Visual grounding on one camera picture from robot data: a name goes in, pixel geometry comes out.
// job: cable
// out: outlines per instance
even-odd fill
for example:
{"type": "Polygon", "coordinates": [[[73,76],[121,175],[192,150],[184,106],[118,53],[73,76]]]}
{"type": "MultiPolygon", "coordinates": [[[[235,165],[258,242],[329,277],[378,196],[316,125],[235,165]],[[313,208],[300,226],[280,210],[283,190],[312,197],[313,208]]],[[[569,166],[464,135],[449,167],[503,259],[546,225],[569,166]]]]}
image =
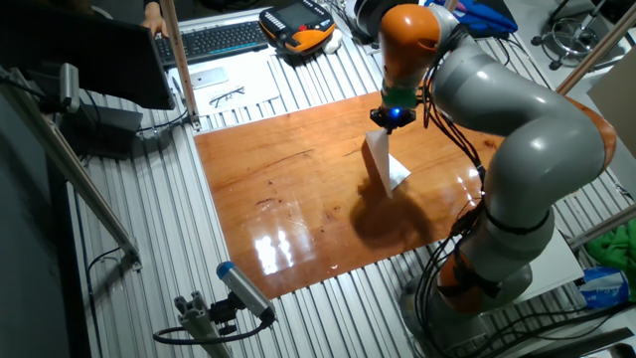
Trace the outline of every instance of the cable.
{"type": "MultiPolygon", "coordinates": [[[[424,76],[425,85],[421,88],[422,92],[421,92],[420,101],[424,105],[424,127],[428,127],[428,124],[430,122],[433,122],[433,124],[435,124],[435,126],[437,126],[443,134],[445,134],[453,143],[455,143],[455,145],[457,145],[457,147],[460,148],[460,150],[462,150],[466,154],[466,156],[471,160],[471,162],[473,163],[473,165],[477,168],[479,172],[480,179],[482,181],[482,194],[483,194],[485,169],[483,168],[481,164],[479,154],[477,153],[474,146],[463,135],[463,133],[450,120],[450,118],[445,113],[438,110],[432,95],[432,84],[434,83],[435,75],[440,67],[440,63],[443,57],[448,51],[450,51],[450,49],[454,46],[454,44],[457,44],[459,41],[463,39],[464,36],[466,36],[465,34],[466,33],[463,27],[461,25],[457,26],[449,37],[448,45],[443,48],[440,47],[438,49],[438,54],[436,58],[434,59],[433,64],[430,66],[429,70],[426,72],[424,76]]],[[[497,41],[499,41],[499,45],[504,49],[504,54],[507,58],[507,63],[505,65],[508,65],[508,63],[510,63],[510,53],[507,51],[507,49],[501,42],[502,40],[497,39],[497,41]]],[[[514,44],[515,46],[518,46],[521,49],[519,44],[516,44],[514,42],[511,42],[511,43],[514,44]]],[[[417,321],[424,332],[426,341],[430,342],[430,344],[432,345],[432,348],[434,348],[434,350],[437,351],[437,353],[440,356],[445,358],[452,358],[454,356],[449,354],[449,352],[446,352],[444,349],[440,347],[439,343],[435,339],[435,335],[432,331],[432,328],[426,322],[426,317],[429,316],[429,313],[430,313],[429,301],[433,291],[435,290],[435,280],[437,279],[438,274],[441,270],[441,265],[450,255],[453,255],[453,254],[458,255],[458,252],[459,252],[458,248],[462,245],[462,243],[465,240],[467,240],[470,237],[471,230],[476,223],[476,219],[477,219],[476,214],[478,214],[480,210],[483,210],[483,205],[484,205],[483,202],[480,202],[480,205],[478,205],[477,208],[467,212],[456,221],[456,223],[453,225],[453,231],[451,232],[451,235],[449,235],[449,237],[446,238],[441,243],[441,245],[439,245],[436,248],[436,250],[432,253],[429,261],[426,263],[424,272],[422,276],[420,277],[419,283],[417,285],[417,289],[415,290],[414,309],[415,309],[415,315],[416,315],[417,321]],[[455,250],[453,250],[453,253],[447,254],[444,256],[442,253],[444,252],[444,249],[447,247],[449,241],[453,237],[453,234],[456,235],[458,233],[459,235],[461,235],[461,239],[459,239],[459,241],[456,243],[455,250]]],[[[472,353],[464,356],[463,358],[494,357],[495,355],[501,354],[502,352],[516,346],[517,344],[520,344],[526,339],[529,339],[532,337],[543,338],[543,336],[540,335],[541,333],[557,327],[555,325],[551,325],[551,326],[543,327],[540,330],[535,330],[531,332],[520,332],[520,331],[514,330],[514,326],[516,324],[522,321],[525,321],[529,318],[541,316],[541,315],[576,314],[576,313],[581,313],[583,311],[584,309],[578,309],[578,310],[572,310],[572,311],[566,311],[566,312],[549,312],[549,313],[527,315],[525,317],[522,317],[512,322],[511,324],[504,327],[503,329],[495,332],[486,342],[484,342],[484,344],[482,344],[472,353]],[[515,334],[517,336],[521,335],[521,336],[515,339],[513,342],[510,342],[510,344],[506,344],[500,347],[498,350],[489,352],[482,357],[482,353],[490,349],[490,347],[495,341],[497,341],[498,339],[501,339],[501,337],[503,336],[510,335],[510,334],[515,334]]],[[[597,314],[604,315],[606,313],[607,313],[606,311],[603,311],[597,314]]],[[[585,316],[584,319],[594,319],[594,317],[596,317],[597,314],[590,314],[588,316],[585,316]]],[[[561,325],[570,324],[570,323],[578,322],[580,320],[581,319],[574,321],[572,319],[572,320],[568,320],[567,323],[560,322],[560,324],[561,325]]]]}
{"type": "Polygon", "coordinates": [[[47,97],[46,95],[44,95],[42,93],[39,93],[36,90],[29,89],[28,87],[22,86],[22,85],[18,84],[17,82],[13,81],[13,80],[9,80],[9,78],[7,78],[5,76],[0,77],[0,84],[7,84],[7,85],[13,86],[13,87],[15,87],[17,89],[26,91],[26,92],[30,93],[31,95],[36,96],[37,98],[40,98],[40,99],[46,100],[48,102],[54,103],[56,106],[60,106],[61,105],[57,100],[51,99],[51,98],[47,97]]]}
{"type": "Polygon", "coordinates": [[[121,247],[117,247],[117,248],[115,248],[115,249],[112,249],[112,250],[110,250],[110,251],[107,251],[107,252],[105,252],[105,253],[103,253],[103,254],[99,255],[98,257],[96,257],[96,258],[95,258],[92,262],[90,262],[90,265],[88,265],[88,269],[87,269],[86,271],[87,271],[87,272],[90,272],[90,269],[92,268],[92,266],[93,266],[93,265],[95,265],[95,264],[97,264],[97,262],[98,262],[101,258],[105,257],[106,255],[110,255],[110,254],[112,254],[112,253],[116,252],[117,250],[121,250],[121,247]]]}
{"type": "Polygon", "coordinates": [[[262,323],[260,323],[260,325],[258,327],[254,328],[254,330],[252,330],[250,332],[241,333],[241,334],[233,335],[233,336],[230,336],[230,337],[208,338],[208,339],[173,339],[173,338],[164,338],[164,337],[162,337],[162,335],[165,335],[165,334],[168,334],[168,333],[183,332],[183,331],[186,330],[183,327],[172,327],[172,328],[162,329],[162,330],[160,330],[158,332],[153,333],[152,334],[152,338],[155,341],[159,342],[159,343],[172,344],[172,345],[200,345],[200,344],[228,343],[228,342],[234,342],[234,341],[238,341],[238,340],[241,340],[241,339],[249,338],[249,337],[257,334],[261,330],[267,328],[272,322],[270,322],[269,324],[266,324],[265,322],[262,322],[262,323]]]}
{"type": "MultiPolygon", "coordinates": [[[[76,195],[76,205],[78,204],[78,197],[76,195]]],[[[82,244],[82,248],[83,248],[83,258],[84,258],[84,264],[86,262],[86,249],[85,249],[85,245],[84,245],[84,241],[83,241],[83,231],[81,231],[81,244],[82,244]]],[[[88,290],[88,303],[90,305],[90,314],[92,314],[92,323],[94,325],[94,330],[95,330],[95,336],[97,337],[97,349],[99,350],[99,357],[103,357],[103,353],[101,351],[101,338],[99,336],[99,325],[97,324],[97,310],[95,308],[95,299],[94,299],[94,294],[92,292],[92,283],[90,282],[90,269],[92,269],[93,265],[95,265],[101,258],[105,257],[106,255],[112,254],[114,252],[116,252],[117,250],[121,249],[121,247],[110,250],[108,252],[105,252],[101,255],[99,255],[98,257],[96,257],[91,263],[90,265],[88,265],[86,267],[86,288],[88,290]]]]}
{"type": "Polygon", "coordinates": [[[145,127],[145,128],[140,128],[140,129],[137,130],[137,133],[142,132],[142,131],[146,131],[146,130],[150,130],[150,129],[155,129],[156,130],[156,129],[164,127],[166,125],[171,125],[171,124],[175,123],[176,121],[186,117],[186,114],[188,114],[188,109],[184,110],[184,112],[181,113],[181,115],[179,115],[178,117],[176,117],[176,118],[174,118],[172,120],[169,120],[169,121],[167,121],[167,122],[165,122],[163,124],[158,124],[158,125],[153,125],[153,126],[149,126],[149,127],[145,127]]]}
{"type": "MultiPolygon", "coordinates": [[[[89,91],[85,91],[86,94],[88,95],[88,98],[90,99],[90,102],[92,103],[92,107],[95,109],[95,113],[97,113],[97,121],[94,120],[94,118],[89,115],[88,117],[95,123],[95,136],[98,136],[100,133],[103,136],[104,140],[108,140],[108,138],[106,137],[106,134],[104,132],[101,131],[101,114],[99,113],[99,108],[97,107],[97,103],[95,102],[95,100],[92,97],[92,94],[90,94],[89,91]]],[[[90,155],[90,145],[88,146],[88,148],[86,149],[86,153],[83,154],[81,156],[81,158],[79,159],[79,161],[83,161],[87,156],[90,155]]],[[[88,158],[88,161],[86,162],[86,164],[84,166],[88,166],[88,163],[90,162],[90,159],[92,159],[92,155],[90,155],[90,157],[88,158]]]]}
{"type": "MultiPolygon", "coordinates": [[[[610,319],[611,317],[615,316],[616,314],[624,311],[625,309],[631,308],[633,307],[634,304],[631,302],[625,302],[616,306],[612,306],[606,309],[602,309],[599,311],[596,311],[594,313],[590,313],[584,316],[579,316],[579,317],[575,317],[575,318],[570,318],[561,322],[556,322],[547,326],[544,326],[542,328],[536,329],[534,331],[530,331],[530,332],[523,332],[523,331],[517,331],[517,334],[522,334],[522,337],[517,338],[516,340],[503,345],[502,347],[493,350],[491,352],[489,352],[488,354],[484,355],[484,356],[479,356],[478,354],[475,354],[477,352],[473,352],[465,357],[462,358],[492,358],[492,357],[496,357],[500,354],[502,354],[503,352],[523,343],[524,341],[530,339],[530,338],[538,338],[538,339],[546,339],[546,340],[558,340],[558,341],[563,341],[563,340],[570,340],[570,339],[577,339],[577,338],[582,338],[590,333],[592,333],[593,331],[595,331],[596,329],[598,329],[603,323],[605,323],[608,319],[610,319]],[[551,338],[551,337],[545,337],[545,336],[540,336],[539,334],[543,333],[543,332],[547,332],[553,329],[557,329],[563,326],[567,326],[567,325],[571,325],[571,324],[576,324],[576,323],[581,323],[581,322],[587,322],[593,319],[597,319],[600,317],[605,316],[605,318],[598,324],[596,324],[594,327],[592,327],[590,330],[588,330],[585,333],[579,334],[577,336],[571,336],[571,337],[561,337],[561,338],[551,338]]],[[[551,312],[550,314],[562,314],[562,312],[551,312]]],[[[496,332],[495,336],[499,336],[499,337],[495,337],[495,338],[500,338],[504,335],[508,335],[508,334],[513,334],[511,332],[509,333],[502,333],[503,331],[509,329],[510,327],[512,327],[511,324],[509,324],[508,326],[500,329],[499,331],[496,332]]],[[[492,345],[492,342],[494,342],[494,340],[489,339],[489,342],[486,342],[483,346],[485,346],[485,348],[488,348],[489,345],[492,345]]]]}
{"type": "Polygon", "coordinates": [[[495,39],[495,41],[497,41],[501,49],[504,51],[504,55],[506,55],[506,63],[504,64],[504,66],[508,66],[508,64],[510,64],[510,53],[508,52],[508,49],[506,49],[500,39],[495,39]]]}

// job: wooden board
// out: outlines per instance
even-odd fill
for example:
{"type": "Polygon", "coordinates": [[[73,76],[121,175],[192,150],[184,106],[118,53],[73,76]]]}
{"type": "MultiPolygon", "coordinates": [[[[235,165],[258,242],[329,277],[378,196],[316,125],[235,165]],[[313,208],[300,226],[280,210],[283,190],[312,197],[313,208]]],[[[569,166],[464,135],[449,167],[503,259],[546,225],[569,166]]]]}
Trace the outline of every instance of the wooden board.
{"type": "MultiPolygon", "coordinates": [[[[389,199],[363,145],[379,103],[370,93],[195,137],[230,257],[268,297],[443,239],[479,198],[468,158],[419,112],[390,138],[411,175],[389,199]]],[[[487,166],[502,138],[463,132],[487,166]]]]}

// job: person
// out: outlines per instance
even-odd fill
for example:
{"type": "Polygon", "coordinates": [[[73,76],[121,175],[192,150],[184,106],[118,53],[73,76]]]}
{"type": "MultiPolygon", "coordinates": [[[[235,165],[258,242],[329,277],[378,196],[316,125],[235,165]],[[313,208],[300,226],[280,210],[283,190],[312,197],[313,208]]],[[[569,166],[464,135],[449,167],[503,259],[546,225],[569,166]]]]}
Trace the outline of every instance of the person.
{"type": "Polygon", "coordinates": [[[143,4],[145,20],[141,23],[141,26],[150,29],[152,36],[155,36],[157,32],[161,32],[161,36],[167,38],[168,28],[166,27],[166,21],[161,15],[159,0],[143,0],[143,4]]]}

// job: white paper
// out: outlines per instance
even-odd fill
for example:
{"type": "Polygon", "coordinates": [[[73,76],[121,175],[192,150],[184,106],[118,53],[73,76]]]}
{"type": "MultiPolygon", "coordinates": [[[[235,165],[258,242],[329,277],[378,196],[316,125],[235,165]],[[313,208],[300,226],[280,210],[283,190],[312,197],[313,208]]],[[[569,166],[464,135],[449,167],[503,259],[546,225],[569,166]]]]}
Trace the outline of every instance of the white paper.
{"type": "MultiPolygon", "coordinates": [[[[208,61],[188,67],[190,74],[195,74],[215,68],[224,68],[228,73],[228,81],[222,84],[195,89],[195,100],[199,115],[211,115],[226,110],[254,105],[279,96],[278,87],[267,64],[268,56],[258,53],[246,53],[229,58],[208,61]],[[242,93],[235,92],[218,102],[210,104],[210,100],[231,90],[242,88],[242,93]]],[[[169,78],[181,80],[177,69],[168,72],[169,78]]],[[[168,84],[174,89],[169,79],[168,84]]]]}
{"type": "Polygon", "coordinates": [[[389,154],[389,135],[385,129],[368,131],[366,140],[387,196],[392,198],[393,189],[406,179],[410,172],[389,154]]]}

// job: monitor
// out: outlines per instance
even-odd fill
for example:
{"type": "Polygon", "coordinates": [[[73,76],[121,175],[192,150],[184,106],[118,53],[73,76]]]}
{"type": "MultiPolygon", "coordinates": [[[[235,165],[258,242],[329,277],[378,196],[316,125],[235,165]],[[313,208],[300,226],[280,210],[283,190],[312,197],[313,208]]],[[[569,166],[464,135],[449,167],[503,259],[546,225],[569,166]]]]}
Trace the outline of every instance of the monitor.
{"type": "Polygon", "coordinates": [[[25,0],[3,1],[0,65],[25,73],[64,63],[78,68],[85,90],[145,108],[175,107],[150,30],[25,0]]]}

